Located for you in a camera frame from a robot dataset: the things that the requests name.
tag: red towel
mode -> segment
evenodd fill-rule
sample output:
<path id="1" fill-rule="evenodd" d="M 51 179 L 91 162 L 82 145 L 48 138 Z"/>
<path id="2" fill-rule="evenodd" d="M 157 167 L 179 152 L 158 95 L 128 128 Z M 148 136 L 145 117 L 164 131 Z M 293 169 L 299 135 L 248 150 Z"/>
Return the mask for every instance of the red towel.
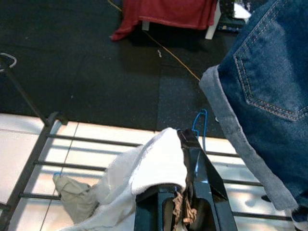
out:
<path id="1" fill-rule="evenodd" d="M 214 23 L 216 4 L 217 0 L 124 0 L 124 18 L 111 39 L 126 37 L 142 20 L 204 30 Z"/>

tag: white towel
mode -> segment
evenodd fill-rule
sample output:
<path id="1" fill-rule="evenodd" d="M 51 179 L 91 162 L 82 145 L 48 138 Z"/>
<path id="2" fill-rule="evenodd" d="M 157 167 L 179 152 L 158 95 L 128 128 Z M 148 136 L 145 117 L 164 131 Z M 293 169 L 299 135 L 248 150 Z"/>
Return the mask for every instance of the white towel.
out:
<path id="1" fill-rule="evenodd" d="M 144 146 L 118 156 L 94 189 L 101 203 L 94 215 L 61 231 L 133 231 L 136 195 L 162 183 L 184 190 L 186 175 L 177 131 L 167 128 Z"/>

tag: denim jeans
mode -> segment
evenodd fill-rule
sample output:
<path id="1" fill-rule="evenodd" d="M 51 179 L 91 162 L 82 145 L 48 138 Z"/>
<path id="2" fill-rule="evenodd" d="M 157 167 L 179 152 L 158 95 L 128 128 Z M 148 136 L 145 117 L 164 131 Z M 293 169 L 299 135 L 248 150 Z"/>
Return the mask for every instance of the denim jeans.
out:
<path id="1" fill-rule="evenodd" d="M 308 1 L 258 8 L 199 85 L 274 206 L 308 207 Z"/>

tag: black metal frame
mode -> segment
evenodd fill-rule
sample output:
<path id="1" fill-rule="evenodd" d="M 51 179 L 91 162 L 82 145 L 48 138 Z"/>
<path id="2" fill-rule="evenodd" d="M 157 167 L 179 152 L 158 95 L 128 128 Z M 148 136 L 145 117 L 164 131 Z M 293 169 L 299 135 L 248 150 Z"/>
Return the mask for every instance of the black metal frame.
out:
<path id="1" fill-rule="evenodd" d="M 67 124 L 67 119 L 63 114 L 59 112 L 52 113 L 48 119 L 40 112 L 40 110 L 35 106 L 34 102 L 19 84 L 17 79 L 15 78 L 12 69 L 8 67 L 6 62 L 0 57 L 0 66 L 4 69 L 4 73 L 6 76 L 12 81 L 15 85 L 19 93 L 22 95 L 27 104 L 31 107 L 33 112 L 41 119 L 44 123 L 44 127 L 34 145 L 34 148 L 19 176 L 19 179 L 8 199 L 8 202 L 0 203 L 0 209 L 2 210 L 2 214 L 0 216 L 0 231 L 5 231 L 8 229 L 11 218 L 14 214 L 15 209 L 21 198 L 33 198 L 33 199 L 48 199 L 48 200 L 60 200 L 59 196 L 53 195 L 45 195 L 45 194 L 33 194 L 33 193 L 25 193 L 24 190 L 26 185 L 28 184 L 31 174 L 36 165 L 45 165 L 45 166 L 55 166 L 55 167 L 68 167 L 68 168 L 77 168 L 77 169 L 88 169 L 88 170 L 98 170 L 105 171 L 104 167 L 94 167 L 94 166 L 85 166 L 85 165 L 75 165 L 75 164 L 64 164 L 64 163 L 56 163 L 56 162 L 47 162 L 47 161 L 39 161 L 39 156 L 46 144 L 48 139 L 65 139 L 72 141 L 87 141 L 87 142 L 97 142 L 111 145 L 121 145 L 121 146 L 129 146 L 129 147 L 137 147 L 140 144 L 137 143 L 129 143 L 129 142 L 119 142 L 119 141 L 108 141 L 108 140 L 96 140 L 96 139 L 87 139 L 87 138 L 79 138 L 79 137 L 70 137 L 70 136 L 61 136 L 50 134 L 51 129 L 56 120 L 60 120 L 62 125 Z M 225 153 L 216 153 L 216 152 L 207 152 L 207 155 L 218 155 L 225 157 L 235 157 L 239 158 L 238 154 L 225 154 Z M 223 180 L 224 183 L 228 184 L 241 184 L 241 185 L 251 185 L 251 186 L 259 186 L 262 185 L 258 182 L 249 182 L 249 181 L 238 181 L 238 180 Z M 241 212 L 233 212 L 234 216 L 238 217 L 246 217 L 246 218 L 264 218 L 264 219 L 276 219 L 276 220 L 287 220 L 291 221 L 289 217 L 283 216 L 273 216 L 273 215 L 263 215 L 263 214 L 252 214 L 252 213 L 241 213 Z"/>

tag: white tile floor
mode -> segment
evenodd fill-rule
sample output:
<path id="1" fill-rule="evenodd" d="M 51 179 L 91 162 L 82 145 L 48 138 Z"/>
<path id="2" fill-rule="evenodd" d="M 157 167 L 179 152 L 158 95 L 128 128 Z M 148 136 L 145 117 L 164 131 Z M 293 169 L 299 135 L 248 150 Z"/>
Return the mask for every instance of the white tile floor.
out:
<path id="1" fill-rule="evenodd" d="M 1 202 L 7 201 L 42 126 L 38 118 L 0 114 Z M 69 122 L 67 126 L 60 126 L 60 123 L 57 123 L 53 132 L 134 143 L 145 143 L 157 133 L 77 122 Z M 206 148 L 209 151 L 235 153 L 230 143 L 222 139 L 207 138 Z M 60 163 L 107 167 L 118 153 L 128 149 L 129 147 L 55 139 L 48 141 L 40 158 Z M 224 179 L 257 181 L 239 158 L 213 155 L 209 155 L 209 158 Z M 97 183 L 102 175 L 99 171 L 37 166 L 25 192 L 56 194 L 52 182 L 55 172 L 62 172 L 63 175 L 90 185 Z M 261 187 L 234 184 L 226 184 L 225 187 L 233 211 L 285 216 L 284 212 L 275 210 L 271 203 L 261 200 L 260 197 L 264 194 Z M 287 221 L 240 217 L 236 217 L 235 221 L 239 231 L 294 230 L 292 223 Z M 55 231 L 69 225 L 72 225 L 72 221 L 60 202 L 22 199 L 11 220 L 9 230 Z"/>

